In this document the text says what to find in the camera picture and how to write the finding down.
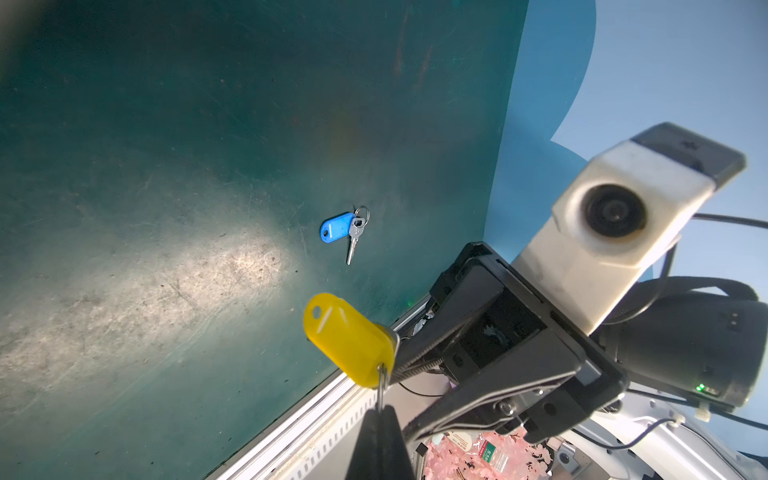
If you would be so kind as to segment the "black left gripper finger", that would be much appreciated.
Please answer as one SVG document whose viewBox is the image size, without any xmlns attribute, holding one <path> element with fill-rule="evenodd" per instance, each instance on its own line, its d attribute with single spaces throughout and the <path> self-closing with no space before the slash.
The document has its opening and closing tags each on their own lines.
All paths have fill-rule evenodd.
<svg viewBox="0 0 768 480">
<path fill-rule="evenodd" d="M 369 409 L 361 424 L 346 480 L 415 480 L 395 409 Z"/>
</svg>

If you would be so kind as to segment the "yellow key tag with ring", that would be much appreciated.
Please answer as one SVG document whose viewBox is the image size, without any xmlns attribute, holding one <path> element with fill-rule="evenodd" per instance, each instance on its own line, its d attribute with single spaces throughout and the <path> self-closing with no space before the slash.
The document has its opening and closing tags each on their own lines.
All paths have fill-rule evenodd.
<svg viewBox="0 0 768 480">
<path fill-rule="evenodd" d="M 312 297 L 303 314 L 307 338 L 356 385 L 376 391 L 376 409 L 394 373 L 400 338 L 330 293 Z"/>
</svg>

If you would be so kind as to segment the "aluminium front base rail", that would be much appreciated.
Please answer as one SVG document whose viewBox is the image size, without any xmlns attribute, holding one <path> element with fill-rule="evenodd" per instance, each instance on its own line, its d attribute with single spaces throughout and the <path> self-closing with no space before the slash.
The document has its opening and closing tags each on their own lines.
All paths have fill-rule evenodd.
<svg viewBox="0 0 768 480">
<path fill-rule="evenodd" d="M 426 313 L 429 295 L 416 297 L 398 315 L 375 313 L 363 302 L 350 303 L 369 320 L 405 333 Z M 333 371 L 261 433 L 208 473 L 204 479 L 320 479 L 313 470 L 343 478 L 364 413 L 374 406 L 375 392 L 363 389 L 340 370 Z M 405 424 L 437 400 L 409 393 L 398 384 L 385 396 Z"/>
</svg>

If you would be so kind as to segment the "blue key tag with key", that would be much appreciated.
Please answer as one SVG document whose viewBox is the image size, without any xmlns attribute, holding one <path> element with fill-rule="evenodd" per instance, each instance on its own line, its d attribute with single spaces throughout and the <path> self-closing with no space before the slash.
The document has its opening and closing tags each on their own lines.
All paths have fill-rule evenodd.
<svg viewBox="0 0 768 480">
<path fill-rule="evenodd" d="M 346 256 L 346 264 L 350 265 L 354 258 L 360 237 L 370 221 L 370 210 L 366 206 L 360 206 L 352 212 L 343 213 L 325 220 L 319 231 L 320 239 L 326 243 L 333 243 L 341 239 L 349 240 Z"/>
</svg>

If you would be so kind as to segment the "green table mat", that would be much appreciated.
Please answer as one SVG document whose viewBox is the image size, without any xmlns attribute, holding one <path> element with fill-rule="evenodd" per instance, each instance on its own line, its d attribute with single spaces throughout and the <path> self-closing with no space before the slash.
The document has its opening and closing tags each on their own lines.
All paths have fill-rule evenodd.
<svg viewBox="0 0 768 480">
<path fill-rule="evenodd" d="M 526 13 L 3 2 L 2 477 L 201 479 L 332 372 L 313 295 L 425 295 L 483 236 Z"/>
</svg>

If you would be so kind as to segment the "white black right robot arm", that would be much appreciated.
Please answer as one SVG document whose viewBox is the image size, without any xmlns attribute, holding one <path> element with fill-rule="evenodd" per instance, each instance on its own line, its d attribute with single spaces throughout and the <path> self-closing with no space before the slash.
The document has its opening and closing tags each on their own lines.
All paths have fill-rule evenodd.
<svg viewBox="0 0 768 480">
<path fill-rule="evenodd" d="M 431 289 L 422 329 L 392 381 L 439 369 L 454 383 L 404 430 L 563 438 L 595 459 L 639 460 L 658 479 L 763 479 L 767 462 L 682 415 L 731 418 L 756 383 L 767 307 L 746 284 L 670 277 L 635 285 L 619 312 L 583 332 L 484 243 L 470 243 Z"/>
</svg>

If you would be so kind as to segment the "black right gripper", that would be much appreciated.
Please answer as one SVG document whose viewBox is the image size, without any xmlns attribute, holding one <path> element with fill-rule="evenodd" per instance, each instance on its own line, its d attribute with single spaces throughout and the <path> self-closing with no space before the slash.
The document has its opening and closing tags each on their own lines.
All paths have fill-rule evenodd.
<svg viewBox="0 0 768 480">
<path fill-rule="evenodd" d="M 431 290 L 434 315 L 404 340 L 389 383 L 439 367 L 456 387 L 407 424 L 412 442 L 449 430 L 539 443 L 609 405 L 626 373 L 487 244 L 467 244 Z"/>
</svg>

